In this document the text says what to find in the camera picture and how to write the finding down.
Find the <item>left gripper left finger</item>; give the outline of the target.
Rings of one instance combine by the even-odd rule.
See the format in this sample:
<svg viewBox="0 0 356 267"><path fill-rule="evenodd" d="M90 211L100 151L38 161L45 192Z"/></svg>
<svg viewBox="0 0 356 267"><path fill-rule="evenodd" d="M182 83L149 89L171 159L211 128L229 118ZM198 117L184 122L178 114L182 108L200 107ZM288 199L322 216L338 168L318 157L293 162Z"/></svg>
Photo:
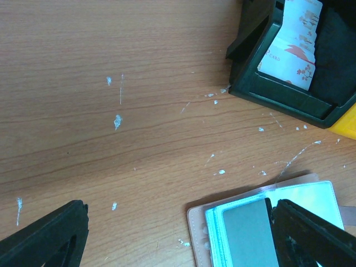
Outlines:
<svg viewBox="0 0 356 267"><path fill-rule="evenodd" d="M80 266L88 205L72 200L1 240L1 266Z"/></svg>

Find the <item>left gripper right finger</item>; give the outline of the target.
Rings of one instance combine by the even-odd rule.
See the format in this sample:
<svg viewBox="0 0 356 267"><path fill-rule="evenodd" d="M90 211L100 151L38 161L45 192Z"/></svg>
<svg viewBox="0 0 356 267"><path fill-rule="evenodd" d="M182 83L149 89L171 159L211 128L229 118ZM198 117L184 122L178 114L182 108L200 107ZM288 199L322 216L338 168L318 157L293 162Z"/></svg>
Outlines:
<svg viewBox="0 0 356 267"><path fill-rule="evenodd" d="M279 200L270 223L279 266L355 266L355 236L296 203Z"/></svg>

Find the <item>pink card holder wallet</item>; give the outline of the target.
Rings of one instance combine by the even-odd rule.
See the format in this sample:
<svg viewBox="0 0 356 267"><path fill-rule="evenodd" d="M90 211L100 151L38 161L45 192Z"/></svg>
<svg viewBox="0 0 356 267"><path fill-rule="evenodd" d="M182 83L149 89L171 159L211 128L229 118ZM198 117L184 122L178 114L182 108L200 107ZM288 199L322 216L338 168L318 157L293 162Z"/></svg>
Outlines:
<svg viewBox="0 0 356 267"><path fill-rule="evenodd" d="M354 266L355 207L307 174L187 211L197 266Z"/></svg>

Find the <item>white card stack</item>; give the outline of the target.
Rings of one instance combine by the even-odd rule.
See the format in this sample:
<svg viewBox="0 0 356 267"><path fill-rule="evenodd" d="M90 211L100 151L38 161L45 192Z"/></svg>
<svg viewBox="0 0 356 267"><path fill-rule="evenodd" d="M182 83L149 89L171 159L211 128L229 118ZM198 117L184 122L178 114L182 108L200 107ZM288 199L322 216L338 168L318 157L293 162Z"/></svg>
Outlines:
<svg viewBox="0 0 356 267"><path fill-rule="evenodd" d="M320 1L285 1L281 28L257 66L259 72L309 89L322 6Z"/></svg>

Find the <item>dark credit card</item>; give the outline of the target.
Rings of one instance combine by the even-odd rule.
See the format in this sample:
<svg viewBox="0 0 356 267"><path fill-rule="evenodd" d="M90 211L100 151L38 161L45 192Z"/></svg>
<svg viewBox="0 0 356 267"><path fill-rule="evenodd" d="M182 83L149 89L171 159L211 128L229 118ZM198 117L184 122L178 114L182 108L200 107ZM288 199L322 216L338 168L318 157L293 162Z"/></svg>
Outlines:
<svg viewBox="0 0 356 267"><path fill-rule="evenodd" d="M269 219L270 201L261 199L222 214L227 266L278 266Z"/></svg>

